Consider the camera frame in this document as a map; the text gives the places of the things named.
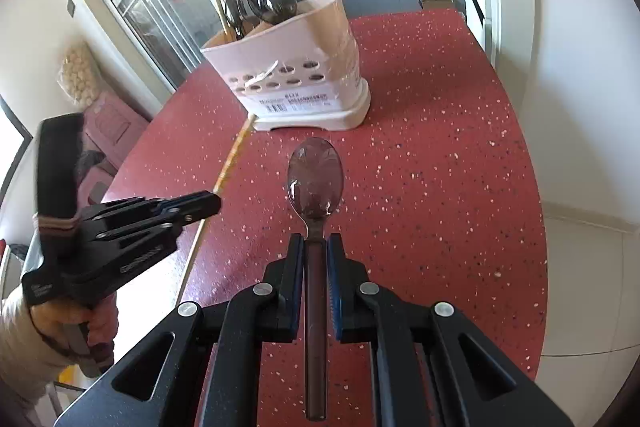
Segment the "bag of food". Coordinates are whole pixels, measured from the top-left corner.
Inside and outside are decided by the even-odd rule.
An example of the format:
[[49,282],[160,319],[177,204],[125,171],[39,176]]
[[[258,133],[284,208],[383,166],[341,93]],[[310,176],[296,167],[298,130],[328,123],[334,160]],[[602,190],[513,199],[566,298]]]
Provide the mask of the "bag of food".
[[102,76],[94,56],[84,43],[68,49],[58,74],[58,84],[74,105],[85,110],[102,90]]

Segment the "person's arm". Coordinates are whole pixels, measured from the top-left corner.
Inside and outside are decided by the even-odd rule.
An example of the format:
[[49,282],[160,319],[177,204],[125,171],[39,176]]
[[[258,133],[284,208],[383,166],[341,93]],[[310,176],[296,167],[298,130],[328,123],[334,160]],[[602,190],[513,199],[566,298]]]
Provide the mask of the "person's arm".
[[110,343],[118,329],[115,295],[101,302],[93,311],[57,299],[34,306],[30,310],[16,288],[2,304],[0,316],[0,380],[16,394],[23,407],[29,408],[44,395],[45,385],[56,380],[65,367],[72,365],[72,357],[47,345],[68,347],[63,324],[89,322],[91,346]]

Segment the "triangular cutout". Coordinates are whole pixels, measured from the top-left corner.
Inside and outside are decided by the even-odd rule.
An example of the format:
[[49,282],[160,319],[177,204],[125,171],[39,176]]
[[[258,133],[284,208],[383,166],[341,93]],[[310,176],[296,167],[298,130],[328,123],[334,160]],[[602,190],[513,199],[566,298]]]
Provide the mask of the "triangular cutout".
[[113,379],[114,390],[138,400],[149,400],[173,342],[174,336],[171,333],[165,333],[159,337],[151,347]]
[[489,354],[468,335],[458,337],[466,365],[483,401],[490,401],[516,388],[516,383]]

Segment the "red speckled table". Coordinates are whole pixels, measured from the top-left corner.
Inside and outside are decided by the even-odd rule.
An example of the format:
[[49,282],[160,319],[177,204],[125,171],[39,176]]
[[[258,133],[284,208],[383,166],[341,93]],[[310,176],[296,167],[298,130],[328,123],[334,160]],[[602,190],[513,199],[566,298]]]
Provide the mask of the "red speckled table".
[[[185,293],[201,305],[257,282],[304,232],[287,201],[289,156],[311,135],[329,139],[346,174],[326,233],[341,232],[370,279],[403,299],[464,310],[531,378],[542,352],[546,246],[538,188],[515,114],[494,70],[453,10],[351,22],[372,92],[363,125],[346,132],[255,132],[225,185]],[[151,123],[108,198],[174,197],[211,188],[246,114],[203,64]],[[121,356],[171,307],[196,227],[180,251],[118,295]],[[330,342],[327,425],[367,426],[364,346]],[[303,343],[264,347],[258,423],[298,426]]]

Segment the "metal screw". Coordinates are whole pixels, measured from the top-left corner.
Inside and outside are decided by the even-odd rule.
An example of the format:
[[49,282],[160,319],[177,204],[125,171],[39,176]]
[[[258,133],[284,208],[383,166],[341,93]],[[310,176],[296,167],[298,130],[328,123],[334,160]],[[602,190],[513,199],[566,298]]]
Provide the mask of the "metal screw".
[[376,295],[380,291],[380,286],[374,282],[364,282],[360,285],[360,293],[364,295]]
[[265,296],[269,295],[272,291],[273,286],[268,282],[258,282],[257,285],[254,286],[254,293],[256,295]]
[[198,305],[195,302],[183,302],[178,306],[178,315],[180,317],[191,317],[198,311]]
[[448,302],[439,302],[433,307],[436,315],[440,317],[450,317],[456,309]]

